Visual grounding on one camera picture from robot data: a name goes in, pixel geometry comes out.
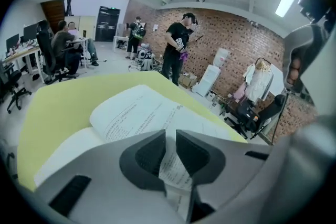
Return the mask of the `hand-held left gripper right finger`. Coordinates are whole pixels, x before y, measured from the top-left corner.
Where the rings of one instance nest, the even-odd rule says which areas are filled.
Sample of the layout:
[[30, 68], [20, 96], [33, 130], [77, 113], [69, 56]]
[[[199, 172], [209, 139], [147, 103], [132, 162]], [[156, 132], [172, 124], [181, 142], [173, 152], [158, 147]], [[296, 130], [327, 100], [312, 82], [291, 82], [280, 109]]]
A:
[[260, 171], [271, 147], [177, 130], [176, 152], [192, 179], [187, 222], [193, 223], [236, 198]]

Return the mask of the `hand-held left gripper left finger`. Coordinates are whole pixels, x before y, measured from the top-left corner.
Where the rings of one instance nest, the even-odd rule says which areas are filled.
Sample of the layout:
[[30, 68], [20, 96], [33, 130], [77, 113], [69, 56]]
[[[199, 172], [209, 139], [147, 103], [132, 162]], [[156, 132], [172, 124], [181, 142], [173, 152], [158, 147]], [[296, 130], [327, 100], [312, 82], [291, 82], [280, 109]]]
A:
[[57, 169], [36, 194], [71, 223], [186, 223], [189, 195], [159, 177], [166, 132], [104, 143]]

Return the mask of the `person's right hand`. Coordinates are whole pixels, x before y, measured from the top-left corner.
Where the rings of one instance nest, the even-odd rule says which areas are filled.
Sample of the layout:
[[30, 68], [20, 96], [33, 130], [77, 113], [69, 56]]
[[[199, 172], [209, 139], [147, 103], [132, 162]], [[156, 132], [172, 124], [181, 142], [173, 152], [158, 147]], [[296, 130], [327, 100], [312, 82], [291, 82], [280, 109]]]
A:
[[295, 58], [291, 61], [289, 66], [289, 72], [287, 76], [287, 83], [289, 85], [294, 85], [299, 79], [299, 71], [301, 68], [301, 59]]

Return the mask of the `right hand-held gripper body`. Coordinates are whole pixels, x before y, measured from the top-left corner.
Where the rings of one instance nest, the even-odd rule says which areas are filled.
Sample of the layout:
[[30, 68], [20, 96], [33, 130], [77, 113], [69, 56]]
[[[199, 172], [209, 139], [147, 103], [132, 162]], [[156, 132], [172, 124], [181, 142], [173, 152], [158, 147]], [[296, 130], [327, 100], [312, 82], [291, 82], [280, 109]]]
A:
[[[282, 74], [286, 90], [291, 94], [308, 94], [303, 85], [301, 75], [315, 60], [326, 42], [326, 35], [322, 27], [317, 24], [305, 25], [292, 31], [284, 38], [284, 53], [282, 59]], [[287, 83], [289, 66], [293, 59], [301, 59], [299, 79], [294, 85]]]

